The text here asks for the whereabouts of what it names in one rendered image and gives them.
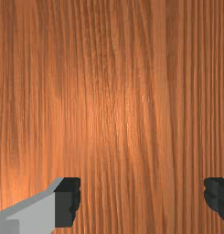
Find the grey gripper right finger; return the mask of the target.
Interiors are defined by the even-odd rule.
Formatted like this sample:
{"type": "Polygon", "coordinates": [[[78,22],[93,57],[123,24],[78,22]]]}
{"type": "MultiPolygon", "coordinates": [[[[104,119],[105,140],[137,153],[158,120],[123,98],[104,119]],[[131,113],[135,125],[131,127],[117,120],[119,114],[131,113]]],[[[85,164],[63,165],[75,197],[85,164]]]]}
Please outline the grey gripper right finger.
{"type": "Polygon", "coordinates": [[[224,177],[204,179],[204,198],[207,205],[224,221],[224,177]]]}

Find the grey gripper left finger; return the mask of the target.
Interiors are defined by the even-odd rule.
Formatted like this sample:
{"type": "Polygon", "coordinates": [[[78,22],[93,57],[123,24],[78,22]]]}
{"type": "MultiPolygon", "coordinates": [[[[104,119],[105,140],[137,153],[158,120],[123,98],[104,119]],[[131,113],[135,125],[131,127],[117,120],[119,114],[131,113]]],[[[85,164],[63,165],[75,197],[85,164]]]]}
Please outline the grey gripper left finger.
{"type": "Polygon", "coordinates": [[[0,234],[51,234],[70,228],[80,206],[80,179],[58,177],[46,190],[0,211],[0,234]]]}

